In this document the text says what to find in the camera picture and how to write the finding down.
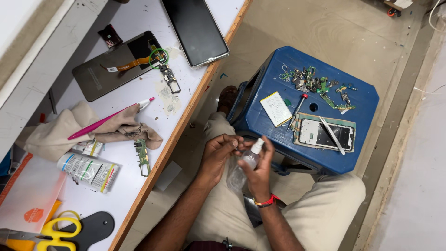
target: orange flex cable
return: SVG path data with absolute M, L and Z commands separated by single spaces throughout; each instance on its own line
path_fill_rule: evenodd
M 130 63 L 122 65 L 122 66 L 116 66 L 116 67 L 110 67 L 110 68 L 104 67 L 102 65 L 100 65 L 100 66 L 109 72 L 115 72 L 115 71 L 126 71 L 128 69 L 131 69 L 131 68 L 139 65 L 139 64 L 147 64 L 147 63 L 149 63 L 149 57 L 137 59 L 135 61 L 131 61 Z

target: white wall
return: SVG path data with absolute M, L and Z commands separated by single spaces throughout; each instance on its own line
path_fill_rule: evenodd
M 426 91 L 434 91 L 445 80 L 443 44 Z M 446 250 L 446 86 L 436 93 L 442 94 L 426 94 L 415 118 L 371 251 Z
M 42 0 L 2 0 L 0 6 L 0 58 Z

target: adhesive stain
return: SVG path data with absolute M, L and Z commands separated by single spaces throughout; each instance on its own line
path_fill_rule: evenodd
M 165 82 L 159 83 L 155 82 L 155 90 L 160 96 L 164 104 L 164 113 L 167 115 L 174 115 L 177 113 L 178 109 L 181 107 L 181 100 L 178 96 L 173 95 L 170 88 Z
M 166 47 L 165 50 L 169 53 L 170 59 L 176 59 L 178 55 L 183 56 L 184 54 L 180 51 L 180 44 L 175 42 L 173 47 Z

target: stool hole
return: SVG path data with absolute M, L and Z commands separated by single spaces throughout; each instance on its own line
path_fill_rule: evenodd
M 317 111 L 318 109 L 319 109 L 318 104 L 316 104 L 316 103 L 311 103 L 311 104 L 310 104 L 310 111 L 315 112 L 315 111 Z

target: pink pen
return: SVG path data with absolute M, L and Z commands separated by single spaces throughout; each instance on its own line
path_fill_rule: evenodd
M 147 105 L 148 105 L 152 100 L 154 100 L 154 99 L 155 99 L 154 97 L 151 97 L 151 98 L 149 98 L 149 99 L 146 99 L 146 100 L 143 100 L 143 101 L 141 101 L 141 102 L 138 102 L 138 103 L 140 104 L 140 111 L 141 111 L 142 109 L 146 108 Z M 89 132 L 92 132 L 94 129 L 96 129 L 96 128 L 98 128 L 100 125 L 102 125 L 105 121 L 111 119 L 113 116 L 117 115 L 118 113 L 124 111 L 125 109 L 127 109 L 127 108 L 129 108 L 129 107 L 130 107 L 130 106 L 128 106 L 128 107 L 126 107 L 126 108 L 124 108 L 124 109 L 118 111 L 117 113 L 114 113 L 114 114 L 108 116 L 107 118 L 103 118 L 103 119 L 99 120 L 99 121 L 96 122 L 96 123 L 93 123 L 93 124 L 91 124 L 91 125 L 89 125 L 89 126 L 87 126 L 87 127 L 85 127 L 85 128 L 82 128 L 82 129 L 79 130 L 78 132 L 76 132 L 76 133 L 74 133 L 73 135 L 69 136 L 67 139 L 68 139 L 68 140 L 72 140 L 72 139 L 74 139 L 74 138 L 77 138 L 77 137 L 80 137 L 80 136 L 82 136 L 82 135 L 85 135 L 85 134 L 87 134 L 87 133 L 89 133 Z

